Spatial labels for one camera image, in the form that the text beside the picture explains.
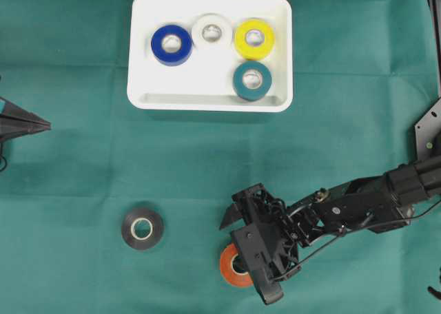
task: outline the teal tape roll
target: teal tape roll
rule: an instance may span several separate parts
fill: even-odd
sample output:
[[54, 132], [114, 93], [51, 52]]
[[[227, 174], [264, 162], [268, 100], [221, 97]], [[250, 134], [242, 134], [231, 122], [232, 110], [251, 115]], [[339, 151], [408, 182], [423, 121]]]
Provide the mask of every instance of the teal tape roll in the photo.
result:
[[234, 90], [239, 97], [247, 101], [261, 99], [268, 93], [271, 84], [271, 72], [265, 65], [257, 61], [247, 61], [234, 72]]

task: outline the orange tape roll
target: orange tape roll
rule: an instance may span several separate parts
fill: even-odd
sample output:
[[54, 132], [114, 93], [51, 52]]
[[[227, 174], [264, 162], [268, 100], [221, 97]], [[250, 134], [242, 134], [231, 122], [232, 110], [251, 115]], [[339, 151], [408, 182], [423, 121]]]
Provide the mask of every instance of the orange tape roll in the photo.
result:
[[238, 273], [233, 268], [233, 261], [238, 256], [234, 244], [228, 245], [220, 255], [219, 270], [225, 281], [238, 288], [247, 288], [253, 285], [253, 281], [247, 272]]

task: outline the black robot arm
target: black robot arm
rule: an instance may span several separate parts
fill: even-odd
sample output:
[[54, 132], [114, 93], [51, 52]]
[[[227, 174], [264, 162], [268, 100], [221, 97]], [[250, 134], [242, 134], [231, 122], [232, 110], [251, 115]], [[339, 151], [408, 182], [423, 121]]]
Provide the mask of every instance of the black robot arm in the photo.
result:
[[258, 184], [232, 196], [220, 228], [244, 220], [244, 227], [231, 232], [232, 240], [263, 302], [271, 304], [283, 296], [279, 282], [305, 261], [299, 261], [299, 246], [323, 236], [335, 236], [333, 242], [362, 229], [383, 233], [407, 226], [413, 205], [440, 193], [441, 156], [320, 189], [290, 207]]

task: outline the green tablecloth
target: green tablecloth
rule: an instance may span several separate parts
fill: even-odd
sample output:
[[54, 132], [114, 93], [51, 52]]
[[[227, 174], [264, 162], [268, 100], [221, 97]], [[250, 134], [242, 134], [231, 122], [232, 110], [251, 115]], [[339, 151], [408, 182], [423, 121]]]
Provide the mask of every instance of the green tablecloth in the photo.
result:
[[[348, 236], [265, 307], [218, 271], [235, 191], [293, 202], [413, 160], [436, 99], [426, 0], [288, 0], [293, 105], [279, 114], [143, 111], [126, 96], [133, 0], [0, 0], [0, 95], [53, 130], [6, 146], [0, 175], [2, 313], [435, 313], [440, 210]], [[161, 243], [120, 226], [146, 202]]]

